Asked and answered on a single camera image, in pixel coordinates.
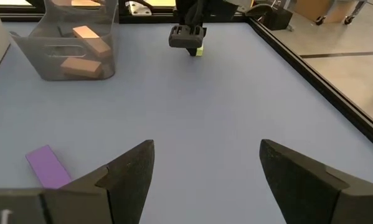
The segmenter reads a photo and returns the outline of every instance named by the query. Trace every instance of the bin handle cutout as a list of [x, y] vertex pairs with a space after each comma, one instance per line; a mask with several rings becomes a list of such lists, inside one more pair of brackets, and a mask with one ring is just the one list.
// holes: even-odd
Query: bin handle cutout
[[79, 45], [45, 45], [44, 52], [48, 57], [84, 57], [87, 54]]

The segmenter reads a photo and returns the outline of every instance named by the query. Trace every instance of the purple block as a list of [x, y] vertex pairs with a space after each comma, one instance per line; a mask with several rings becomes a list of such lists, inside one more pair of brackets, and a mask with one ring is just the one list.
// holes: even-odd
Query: purple block
[[48, 145], [26, 155], [44, 188], [58, 189], [71, 182], [70, 176]]

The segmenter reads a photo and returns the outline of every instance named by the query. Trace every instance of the wooden block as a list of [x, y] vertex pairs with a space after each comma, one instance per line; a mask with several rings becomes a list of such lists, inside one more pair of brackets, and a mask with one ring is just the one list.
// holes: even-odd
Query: wooden block
[[52, 0], [57, 6], [100, 6], [99, 2], [92, 0]]
[[98, 78], [103, 71], [102, 63], [75, 57], [67, 58], [60, 67], [64, 74], [87, 78]]
[[203, 45], [201, 45], [201, 47], [197, 49], [196, 56], [200, 56], [200, 57], [203, 56], [203, 50], [204, 50]]
[[102, 38], [87, 26], [73, 28], [73, 33], [76, 37], [85, 41], [87, 46], [99, 57], [107, 57], [111, 55], [111, 48]]
[[72, 6], [100, 6], [100, 3], [91, 0], [72, 0]]

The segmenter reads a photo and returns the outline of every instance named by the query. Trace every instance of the tan wooden block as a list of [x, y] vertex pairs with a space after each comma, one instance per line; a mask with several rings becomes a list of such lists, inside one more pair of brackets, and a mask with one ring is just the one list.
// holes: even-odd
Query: tan wooden block
[[102, 73], [102, 63], [82, 58], [70, 57], [60, 65], [64, 74], [98, 78]]
[[100, 38], [94, 31], [87, 26], [73, 28], [73, 33], [76, 37], [85, 41], [87, 46], [99, 57], [107, 57], [111, 55], [111, 48], [106, 42]]
[[100, 6], [100, 3], [91, 0], [72, 0], [72, 6]]

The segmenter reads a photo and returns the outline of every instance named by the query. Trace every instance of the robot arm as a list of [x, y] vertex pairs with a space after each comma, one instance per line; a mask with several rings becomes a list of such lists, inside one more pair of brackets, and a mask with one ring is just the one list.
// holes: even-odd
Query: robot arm
[[[174, 14], [179, 18], [179, 24], [171, 29], [169, 46], [184, 48], [191, 56], [196, 56], [207, 33], [203, 20], [211, 15], [224, 20], [231, 19], [238, 8], [238, 4], [223, 0], [176, 0]], [[271, 12], [270, 5], [259, 4], [245, 12], [245, 15], [264, 16]]]

